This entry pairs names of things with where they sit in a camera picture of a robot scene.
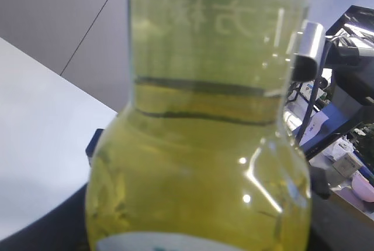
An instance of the black cable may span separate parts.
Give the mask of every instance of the black cable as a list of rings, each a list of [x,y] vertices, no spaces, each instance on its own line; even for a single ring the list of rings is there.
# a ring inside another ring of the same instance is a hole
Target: black cable
[[[309,125],[311,112],[313,111],[314,103],[316,102],[316,98],[317,98],[318,88],[320,87],[320,81],[321,81],[323,68],[324,68],[326,60],[327,60],[328,52],[330,51],[332,46],[333,46],[333,42],[325,43],[323,53],[322,53],[320,67],[318,69],[317,77],[314,80],[313,88],[312,88],[311,94],[310,94],[309,104],[308,104],[308,107],[306,109],[305,116],[303,118],[303,123],[302,123],[298,133],[296,134],[296,141],[298,143],[300,143],[300,141],[301,141],[301,139],[302,139],[302,137],[305,133],[305,130]]]
[[[293,91],[296,91],[295,97],[294,97],[293,99],[291,99],[291,100],[288,99],[288,100],[286,101],[286,104],[285,104],[285,105],[287,105],[287,104],[289,104],[289,103],[291,103],[291,102],[295,102],[295,101],[297,100],[297,98],[298,98],[298,96],[299,96],[299,94],[300,94],[300,90],[302,89],[302,86],[303,86],[303,83],[300,83],[299,86],[298,86],[297,88],[293,88],[293,89],[291,90],[291,94],[292,94]]]
[[[297,88],[297,82],[293,82],[290,87],[288,88],[287,96],[286,98],[290,97],[292,92]]]

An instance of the white table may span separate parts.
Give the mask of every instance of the white table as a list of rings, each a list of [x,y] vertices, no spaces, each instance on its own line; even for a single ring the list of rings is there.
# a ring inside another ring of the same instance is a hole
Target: white table
[[[0,240],[87,182],[85,148],[115,115],[0,39]]]

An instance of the black surface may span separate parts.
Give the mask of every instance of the black surface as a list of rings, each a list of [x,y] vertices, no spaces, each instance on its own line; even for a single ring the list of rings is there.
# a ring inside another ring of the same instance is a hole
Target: black surface
[[[328,187],[326,171],[318,167],[309,167],[310,184],[312,191],[320,198],[326,200],[330,197],[331,191]]]
[[[86,186],[42,219],[0,241],[0,251],[87,250],[85,192]]]
[[[296,55],[295,66],[292,71],[292,81],[308,82],[314,80],[318,72],[317,69],[314,60]]]
[[[335,35],[341,28],[345,29],[344,24],[346,23],[374,32],[374,9],[352,5],[332,27],[327,30],[326,35]],[[367,35],[366,33],[364,33],[364,35],[374,42],[374,37],[372,35]]]
[[[88,157],[92,157],[94,155],[94,151],[95,151],[95,148],[96,148],[96,145],[99,141],[99,138],[101,137],[101,134],[103,133],[104,129],[97,129],[95,131],[95,134],[93,134],[93,137],[90,141],[90,143],[88,144],[87,148],[86,148],[86,155]]]
[[[337,84],[362,105],[372,105],[366,97],[374,98],[374,59],[362,58],[354,70],[334,71]]]

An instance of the clear plastic bottle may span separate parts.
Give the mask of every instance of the clear plastic bottle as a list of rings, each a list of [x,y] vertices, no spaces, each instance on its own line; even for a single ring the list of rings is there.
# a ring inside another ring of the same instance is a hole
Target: clear plastic bottle
[[[309,175],[280,114],[306,0],[129,4],[132,96],[93,159],[92,250],[304,250]]]

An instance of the bottle label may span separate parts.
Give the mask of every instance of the bottle label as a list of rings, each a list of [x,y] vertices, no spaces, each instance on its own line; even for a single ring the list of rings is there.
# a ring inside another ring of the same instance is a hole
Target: bottle label
[[[130,232],[102,239],[97,251],[241,251],[212,240],[179,233]]]

